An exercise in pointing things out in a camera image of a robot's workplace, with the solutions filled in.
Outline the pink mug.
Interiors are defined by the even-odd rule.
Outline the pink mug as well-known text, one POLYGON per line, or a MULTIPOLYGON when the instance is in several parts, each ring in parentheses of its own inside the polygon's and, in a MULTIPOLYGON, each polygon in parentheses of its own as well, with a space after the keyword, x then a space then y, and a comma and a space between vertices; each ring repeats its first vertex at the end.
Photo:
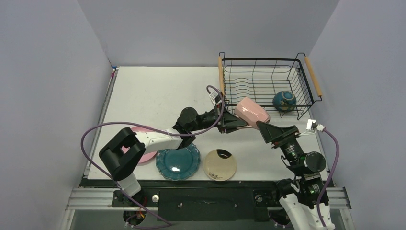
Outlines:
POLYGON ((249 97, 243 98, 235 107, 234 114, 244 120, 249 126, 258 129, 257 122, 269 123, 268 112, 249 97))

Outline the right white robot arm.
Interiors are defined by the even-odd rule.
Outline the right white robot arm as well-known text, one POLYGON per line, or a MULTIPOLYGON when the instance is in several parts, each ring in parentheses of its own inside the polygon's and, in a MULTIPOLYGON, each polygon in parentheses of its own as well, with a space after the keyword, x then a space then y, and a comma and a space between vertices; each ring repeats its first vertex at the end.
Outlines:
POLYGON ((321 177, 327 166, 325 157, 317 151, 303 151, 297 126, 281 127, 261 121, 256 126, 266 143, 282 151, 282 162, 294 174, 293 179, 280 180, 270 191, 271 201, 282 206, 296 230, 335 229, 326 194, 329 182, 321 177))

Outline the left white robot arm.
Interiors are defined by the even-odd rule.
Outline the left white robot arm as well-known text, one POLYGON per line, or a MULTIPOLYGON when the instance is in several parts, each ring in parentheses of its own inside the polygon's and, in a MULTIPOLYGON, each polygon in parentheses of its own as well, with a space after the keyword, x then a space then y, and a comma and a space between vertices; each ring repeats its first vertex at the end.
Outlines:
POLYGON ((129 127, 121 129, 100 150, 99 157, 112 180, 124 191, 124 200, 131 206, 137 206, 142 202, 143 193, 134 170, 145 153, 185 148, 196 139, 198 131, 211 127, 218 128, 220 133, 230 133, 247 126, 247 121, 221 106, 203 114, 186 107, 175 125, 163 132, 137 134, 129 127))

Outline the dark bowl beige inside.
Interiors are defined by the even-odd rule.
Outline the dark bowl beige inside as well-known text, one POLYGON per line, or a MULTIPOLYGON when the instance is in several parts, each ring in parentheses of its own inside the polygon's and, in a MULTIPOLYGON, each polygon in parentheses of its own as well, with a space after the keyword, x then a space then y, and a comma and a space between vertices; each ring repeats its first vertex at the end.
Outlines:
POLYGON ((280 112, 290 112, 296 108, 296 96, 291 91, 280 91, 275 94, 272 103, 280 112))

